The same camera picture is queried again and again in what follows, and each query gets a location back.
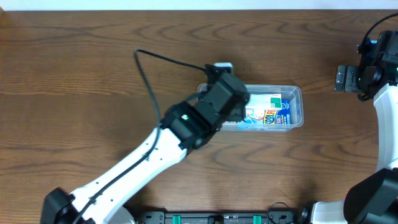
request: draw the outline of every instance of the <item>snack package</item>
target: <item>snack package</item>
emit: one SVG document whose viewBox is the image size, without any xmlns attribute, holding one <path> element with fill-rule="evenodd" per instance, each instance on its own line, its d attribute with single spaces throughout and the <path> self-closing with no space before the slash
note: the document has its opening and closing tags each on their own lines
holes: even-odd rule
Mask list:
<svg viewBox="0 0 398 224">
<path fill-rule="evenodd" d="M 282 100 L 279 110 L 246 107 L 246 116 L 238 124 L 290 124 L 290 101 Z"/>
</svg>

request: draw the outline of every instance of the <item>black cable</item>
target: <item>black cable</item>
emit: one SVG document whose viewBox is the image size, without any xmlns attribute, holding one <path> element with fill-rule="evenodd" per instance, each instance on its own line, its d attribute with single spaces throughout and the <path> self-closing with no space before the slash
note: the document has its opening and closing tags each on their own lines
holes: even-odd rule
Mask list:
<svg viewBox="0 0 398 224">
<path fill-rule="evenodd" d="M 268 208 L 268 211 L 267 211 L 267 218 L 268 218 L 268 220 L 269 220 L 271 223 L 273 223 L 273 224 L 276 224 L 276 223 L 272 220 L 272 218 L 269 218 L 269 212 L 270 212 L 270 210 L 273 208 L 273 206 L 275 206 L 275 205 L 285 205 L 287 208 L 289 208 L 289 206 L 287 206 L 284 202 L 275 202 L 275 203 L 273 203 L 273 204 Z"/>
<path fill-rule="evenodd" d="M 364 46 L 364 45 L 366 44 L 366 39 L 368 38 L 369 34 L 372 32 L 372 30 L 373 30 L 377 25 L 379 25 L 379 24 L 382 23 L 383 21 L 388 20 L 388 19 L 390 19 L 390 18 L 392 18 L 392 17 L 394 17 L 394 16 L 398 16 L 398 13 L 394 13 L 394 14 L 391 14 L 391 15 L 389 15 L 389 16 L 386 16 L 386 17 L 382 18 L 381 20 L 379 20 L 377 23 L 375 23 L 375 24 L 366 32 L 365 36 L 363 37 L 361 46 Z"/>
<path fill-rule="evenodd" d="M 141 53 L 144 53 L 144 54 L 153 56 L 153 57 L 157 57 L 157 58 L 166 60 L 166 61 L 168 61 L 168 62 L 176 63 L 177 65 L 182 65 L 182 66 L 186 66 L 186 67 L 190 67 L 190 68 L 199 69 L 199 70 L 204 71 L 204 72 L 206 71 L 206 69 L 201 68 L 201 67 L 199 67 L 199 66 L 191 65 L 191 64 L 188 64 L 188 63 L 179 62 L 179 61 L 173 60 L 173 59 L 171 59 L 171 58 L 167 58 L 167 57 L 164 57 L 164 56 L 161 56 L 161 55 L 158 55 L 158 54 L 155 54 L 155 53 L 146 51 L 146 50 L 142 50 L 142 49 L 137 49 L 137 50 L 135 50 L 135 51 L 134 51 L 134 54 L 137 54 L 138 52 L 141 52 Z"/>
<path fill-rule="evenodd" d="M 182 66 L 186 66 L 186 67 L 190 67 L 190 68 L 195 68 L 195 69 L 199 69 L 201 71 L 205 71 L 204 68 L 198 67 L 196 65 L 191 65 L 188 63 L 183 63 L 183 62 L 179 62 L 146 50 L 142 50 L 142 49 L 136 49 L 133 53 L 134 56 L 134 60 L 136 61 L 136 65 L 139 71 L 139 74 L 141 75 L 142 81 L 144 81 L 145 86 L 147 87 L 147 90 L 149 92 L 149 96 L 152 100 L 152 104 L 154 106 L 154 110 L 155 110 L 155 118 L 156 118 L 156 127 L 157 127 L 157 131 L 156 131 L 156 135 L 155 135 L 155 140 L 154 143 L 152 144 L 152 146 L 149 148 L 149 150 L 137 161 L 135 162 L 132 166 L 130 166 L 129 168 L 127 168 L 125 171 L 123 171 L 121 174 L 119 174 L 118 176 L 116 176 L 113 180 L 111 180 L 109 183 L 107 183 L 104 187 L 102 187 L 97 193 L 95 193 L 92 197 L 90 197 L 89 201 L 86 203 L 86 205 L 83 207 L 83 209 L 79 212 L 79 214 L 77 215 L 77 217 L 75 218 L 75 220 L 73 221 L 72 224 L 77 224 L 79 219 L 83 216 L 83 214 L 87 211 L 88 207 L 90 205 L 92 205 L 96 199 L 102 195 L 102 193 L 108 189 L 110 186 L 112 186 L 116 181 L 118 181 L 120 178 L 122 178 L 124 175 L 126 175 L 128 172 L 132 171 L 135 167 L 137 167 L 141 162 L 143 162 L 144 160 L 146 160 L 147 158 L 149 158 L 149 155 L 151 154 L 151 152 L 155 149 L 157 142 L 159 141 L 159 137 L 160 137 L 160 109 L 159 106 L 157 104 L 157 100 L 155 97 L 155 93 L 152 90 L 152 87 L 150 86 L 148 79 L 145 76 L 144 70 L 142 69 L 142 65 L 138 59 L 138 53 L 144 53 L 153 57 L 157 57 L 163 60 L 166 60 L 168 62 L 172 62 L 172 63 L 176 63 L 178 65 L 182 65 Z"/>
</svg>

